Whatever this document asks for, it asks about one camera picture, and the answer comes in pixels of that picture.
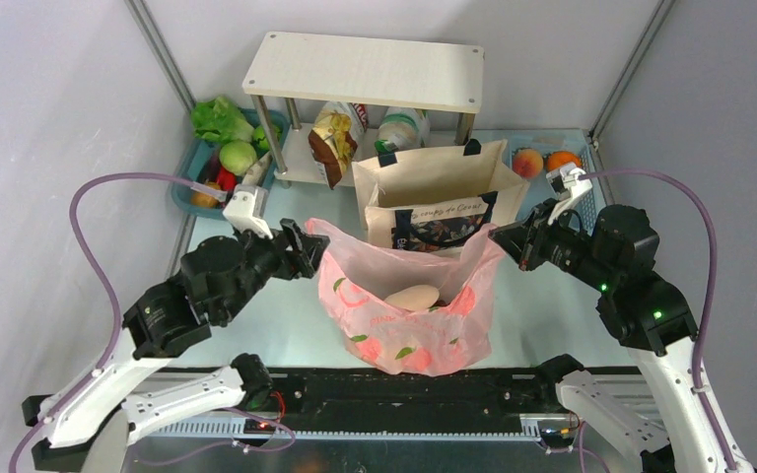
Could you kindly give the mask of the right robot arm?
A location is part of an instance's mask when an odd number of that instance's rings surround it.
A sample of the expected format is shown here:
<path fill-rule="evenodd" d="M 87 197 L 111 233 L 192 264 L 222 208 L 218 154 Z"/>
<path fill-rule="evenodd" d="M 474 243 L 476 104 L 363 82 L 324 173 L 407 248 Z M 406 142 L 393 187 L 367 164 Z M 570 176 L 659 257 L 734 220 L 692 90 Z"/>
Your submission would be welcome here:
<path fill-rule="evenodd" d="M 646 212 L 607 206 L 587 234 L 553 221 L 556 204 L 549 199 L 489 237 L 522 271 L 550 263 L 598 291 L 599 317 L 635 362 L 663 425 L 607 393 L 569 355 L 538 369 L 559 404 L 645 472 L 753 471 L 728 430 L 713 428 L 710 414 L 723 419 L 717 401 L 700 399 L 705 390 L 693 382 L 692 357 L 703 331 L 682 293 L 654 271 L 659 237 Z"/>

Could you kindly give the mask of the beige canvas tote bag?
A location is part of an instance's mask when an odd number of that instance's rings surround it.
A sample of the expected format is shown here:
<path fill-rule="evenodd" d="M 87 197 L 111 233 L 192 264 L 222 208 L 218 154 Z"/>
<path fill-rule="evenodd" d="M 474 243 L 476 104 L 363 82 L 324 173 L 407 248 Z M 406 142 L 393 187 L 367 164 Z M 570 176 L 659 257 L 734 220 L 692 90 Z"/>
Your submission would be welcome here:
<path fill-rule="evenodd" d="M 366 241 L 449 255 L 488 225 L 516 220 L 530 182 L 504 164 L 505 140 L 420 148 L 353 165 Z"/>

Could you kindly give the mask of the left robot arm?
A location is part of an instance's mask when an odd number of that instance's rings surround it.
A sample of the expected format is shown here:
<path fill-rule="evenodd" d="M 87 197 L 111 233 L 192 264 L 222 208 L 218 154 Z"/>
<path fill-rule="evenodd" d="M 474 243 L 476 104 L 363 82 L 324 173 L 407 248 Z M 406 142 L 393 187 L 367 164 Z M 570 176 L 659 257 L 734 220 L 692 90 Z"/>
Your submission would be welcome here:
<path fill-rule="evenodd" d="M 270 279 L 312 278 L 328 246 L 327 236 L 306 234 L 295 221 L 284 219 L 277 230 L 210 237 L 182 256 L 175 275 L 118 315 L 111 352 L 88 370 L 87 381 L 23 402 L 27 425 L 40 435 L 31 449 L 34 467 L 81 471 L 115 416 L 122 420 L 119 438 L 128 447 L 208 411 L 265 407 L 273 381 L 252 354 L 240 354 L 214 372 L 163 390 L 138 394 L 135 389 L 209 339 L 213 326 L 228 325 Z"/>

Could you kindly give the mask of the pink plastic grocery bag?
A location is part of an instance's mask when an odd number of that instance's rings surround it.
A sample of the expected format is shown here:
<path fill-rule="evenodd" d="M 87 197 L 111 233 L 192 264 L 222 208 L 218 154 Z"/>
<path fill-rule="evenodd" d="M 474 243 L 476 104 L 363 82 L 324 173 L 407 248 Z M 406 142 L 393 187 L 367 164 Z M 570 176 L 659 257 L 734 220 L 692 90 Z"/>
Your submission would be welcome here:
<path fill-rule="evenodd" d="M 354 357 L 390 374 L 439 376 L 491 353 L 497 267 L 504 251 L 486 224 L 453 256 L 371 245 L 311 218 L 330 240 L 318 270 L 318 298 Z M 416 285 L 440 292 L 440 305 L 406 310 L 386 298 Z"/>

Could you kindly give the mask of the white radish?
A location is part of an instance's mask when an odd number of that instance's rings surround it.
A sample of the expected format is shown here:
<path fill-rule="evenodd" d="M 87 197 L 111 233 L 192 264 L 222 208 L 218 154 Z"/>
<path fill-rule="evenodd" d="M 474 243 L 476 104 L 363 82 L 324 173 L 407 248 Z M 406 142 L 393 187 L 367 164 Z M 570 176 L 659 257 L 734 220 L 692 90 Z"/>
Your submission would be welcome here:
<path fill-rule="evenodd" d="M 391 294 L 383 301 L 400 309 L 419 311 L 434 306 L 439 299 L 438 288 L 430 285 L 416 285 Z"/>

